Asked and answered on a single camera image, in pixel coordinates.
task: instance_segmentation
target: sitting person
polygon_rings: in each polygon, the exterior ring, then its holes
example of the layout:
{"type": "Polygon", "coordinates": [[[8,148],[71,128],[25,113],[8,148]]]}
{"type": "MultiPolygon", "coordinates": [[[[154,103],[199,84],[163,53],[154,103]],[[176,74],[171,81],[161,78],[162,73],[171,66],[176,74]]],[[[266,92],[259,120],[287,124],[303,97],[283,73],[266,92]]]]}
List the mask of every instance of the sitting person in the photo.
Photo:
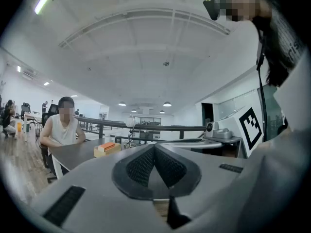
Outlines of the sitting person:
{"type": "MultiPolygon", "coordinates": [[[[75,143],[82,143],[86,135],[82,131],[78,120],[73,117],[74,101],[70,97],[63,97],[58,102],[59,114],[49,117],[40,134],[40,143],[48,148],[60,147],[75,143]]],[[[49,151],[49,168],[54,168],[52,155],[49,151]]],[[[61,166],[63,174],[68,171],[61,166]]]]}
{"type": "Polygon", "coordinates": [[[16,129],[15,129],[15,121],[11,121],[11,117],[15,115],[14,110],[14,103],[12,100],[8,100],[7,104],[4,108],[4,113],[2,115],[2,125],[3,125],[3,132],[5,133],[5,138],[8,137],[8,135],[11,135],[14,139],[17,139],[16,137],[16,129]]]}

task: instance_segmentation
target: cardboard box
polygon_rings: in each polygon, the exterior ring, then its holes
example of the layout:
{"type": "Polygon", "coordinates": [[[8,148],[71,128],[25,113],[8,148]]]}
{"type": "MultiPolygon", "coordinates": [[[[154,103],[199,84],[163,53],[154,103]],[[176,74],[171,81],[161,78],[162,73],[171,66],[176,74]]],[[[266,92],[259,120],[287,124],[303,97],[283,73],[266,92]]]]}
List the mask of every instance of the cardboard box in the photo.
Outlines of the cardboard box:
{"type": "Polygon", "coordinates": [[[114,142],[107,142],[99,146],[94,147],[94,156],[102,157],[112,153],[121,151],[121,144],[114,142]]]}

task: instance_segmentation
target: black office chair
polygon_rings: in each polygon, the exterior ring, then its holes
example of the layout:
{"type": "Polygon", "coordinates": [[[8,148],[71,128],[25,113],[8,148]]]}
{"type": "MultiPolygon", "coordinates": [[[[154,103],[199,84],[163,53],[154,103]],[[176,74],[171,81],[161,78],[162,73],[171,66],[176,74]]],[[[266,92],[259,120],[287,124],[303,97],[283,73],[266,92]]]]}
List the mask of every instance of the black office chair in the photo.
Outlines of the black office chair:
{"type": "MultiPolygon", "coordinates": [[[[51,104],[49,108],[49,112],[45,112],[42,114],[42,127],[44,127],[45,123],[47,122],[50,116],[53,116],[56,114],[58,114],[58,106],[56,104],[51,104]]],[[[53,162],[51,162],[49,159],[48,147],[41,143],[39,143],[39,146],[41,149],[44,167],[49,168],[51,172],[55,175],[55,177],[47,178],[48,183],[52,183],[52,180],[57,180],[57,177],[56,177],[56,172],[54,169],[53,162]]]]}
{"type": "MultiPolygon", "coordinates": [[[[42,114],[42,127],[44,127],[44,125],[47,122],[47,120],[49,119],[49,117],[50,117],[49,113],[43,113],[42,114]]],[[[49,168],[48,163],[47,163],[48,147],[45,145],[42,145],[41,143],[39,143],[39,146],[41,148],[41,154],[42,154],[44,167],[49,168]]]]}
{"type": "MultiPolygon", "coordinates": [[[[25,112],[31,113],[30,104],[28,104],[28,103],[24,103],[24,104],[21,106],[20,119],[24,120],[25,112]]],[[[35,122],[34,119],[27,119],[27,121],[31,121],[31,122],[29,123],[29,129],[31,130],[31,124],[36,125],[36,122],[35,122]]]]}

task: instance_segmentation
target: black mesh panel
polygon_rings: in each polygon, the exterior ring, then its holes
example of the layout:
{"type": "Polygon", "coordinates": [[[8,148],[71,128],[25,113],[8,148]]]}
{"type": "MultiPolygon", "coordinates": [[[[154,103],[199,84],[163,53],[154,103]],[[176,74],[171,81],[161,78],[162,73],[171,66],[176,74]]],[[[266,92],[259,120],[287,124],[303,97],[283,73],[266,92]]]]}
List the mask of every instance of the black mesh panel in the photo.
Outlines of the black mesh panel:
{"type": "Polygon", "coordinates": [[[149,176],[154,167],[154,150],[150,149],[126,166],[127,175],[137,183],[148,187],[149,176]]]}
{"type": "Polygon", "coordinates": [[[180,181],[187,172],[187,168],[184,164],[161,150],[155,151],[155,166],[168,188],[180,181]]]}

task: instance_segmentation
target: chair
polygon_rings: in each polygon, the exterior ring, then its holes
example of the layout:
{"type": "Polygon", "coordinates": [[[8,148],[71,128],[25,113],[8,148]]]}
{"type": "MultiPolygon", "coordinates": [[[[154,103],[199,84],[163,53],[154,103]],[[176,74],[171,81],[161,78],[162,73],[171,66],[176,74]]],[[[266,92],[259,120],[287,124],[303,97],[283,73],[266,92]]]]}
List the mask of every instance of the chair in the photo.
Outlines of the chair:
{"type": "MultiPolygon", "coordinates": [[[[25,112],[27,112],[27,113],[31,112],[30,105],[22,105],[21,106],[20,119],[24,120],[25,112]]],[[[32,122],[29,123],[29,129],[31,130],[31,124],[36,125],[36,122],[35,122],[34,119],[27,119],[27,121],[32,121],[32,122]]]]}
{"type": "MultiPolygon", "coordinates": [[[[44,127],[46,121],[49,119],[49,113],[43,113],[42,114],[42,127],[44,127]]],[[[42,159],[43,159],[43,164],[45,168],[49,168],[47,164],[47,156],[48,156],[48,147],[45,145],[42,145],[39,143],[39,146],[41,148],[41,154],[42,154],[42,159]]]]}
{"type": "MultiPolygon", "coordinates": [[[[42,127],[44,127],[45,123],[47,122],[47,120],[49,119],[50,116],[54,115],[54,114],[58,114],[58,106],[57,106],[57,110],[52,110],[52,112],[50,112],[51,109],[49,109],[49,112],[45,112],[42,114],[42,127]]],[[[43,145],[43,144],[39,144],[40,149],[41,149],[41,154],[42,154],[42,159],[43,159],[43,164],[45,168],[49,168],[51,170],[51,172],[56,176],[55,173],[55,169],[54,169],[54,165],[53,162],[49,161],[49,152],[48,152],[48,147],[43,145]]],[[[51,177],[51,178],[47,178],[48,183],[51,183],[52,180],[57,180],[57,177],[51,177]]]]}

